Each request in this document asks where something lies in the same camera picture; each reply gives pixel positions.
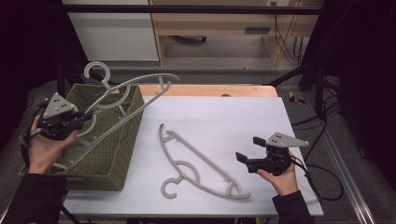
white cabinet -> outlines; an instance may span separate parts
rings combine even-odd
[[[63,0],[65,5],[148,5],[147,0]],[[89,61],[158,61],[148,13],[69,13]]]

power outlet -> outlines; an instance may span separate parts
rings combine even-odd
[[[290,0],[267,0],[265,2],[266,7],[287,7]]]

white table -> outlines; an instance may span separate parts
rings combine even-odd
[[[183,180],[170,184],[161,194],[166,179],[178,177],[160,144],[159,127],[172,130],[200,150],[221,169],[232,175],[247,200],[224,199],[196,188]],[[73,214],[99,217],[268,217],[276,216],[273,187],[256,174],[249,174],[245,164],[235,158],[235,151],[250,159],[264,158],[265,148],[253,145],[252,137],[268,139],[274,132],[294,136],[290,121],[279,97],[202,97],[163,96],[144,111],[134,146],[131,165],[123,191],[70,191],[64,205]],[[225,191],[223,178],[180,143],[169,143],[175,160],[194,164],[202,184]],[[292,153],[302,158],[300,149]],[[296,167],[299,188],[313,216],[322,216],[319,202],[309,187],[304,172]]]

green basket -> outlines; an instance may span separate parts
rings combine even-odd
[[[100,105],[108,105],[117,102],[125,93],[126,87],[111,93]],[[75,104],[78,111],[85,111],[99,97],[105,93],[103,86],[75,84],[69,92],[66,100]],[[129,96],[122,104],[123,110],[130,115],[144,104],[139,87],[133,86]],[[114,190],[123,189],[125,178],[134,150],[134,143],[139,130],[143,111],[128,120],[115,132],[107,136],[96,148],[94,148],[82,161],[80,161],[67,174],[57,174],[62,169],[53,167],[52,175],[64,175],[68,179],[68,188],[74,190]],[[92,142],[122,118],[123,115],[118,106],[106,109],[97,114],[96,124],[87,134],[81,136],[85,141]],[[92,119],[84,123],[84,132],[91,126]],[[70,145],[57,161],[69,166],[78,159],[84,150],[79,141]]]

sleeve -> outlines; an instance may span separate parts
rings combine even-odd
[[[315,223],[300,191],[285,196],[277,195],[273,198],[273,202],[279,215],[279,224]]]
[[[63,176],[26,174],[3,223],[58,223],[66,184]]]

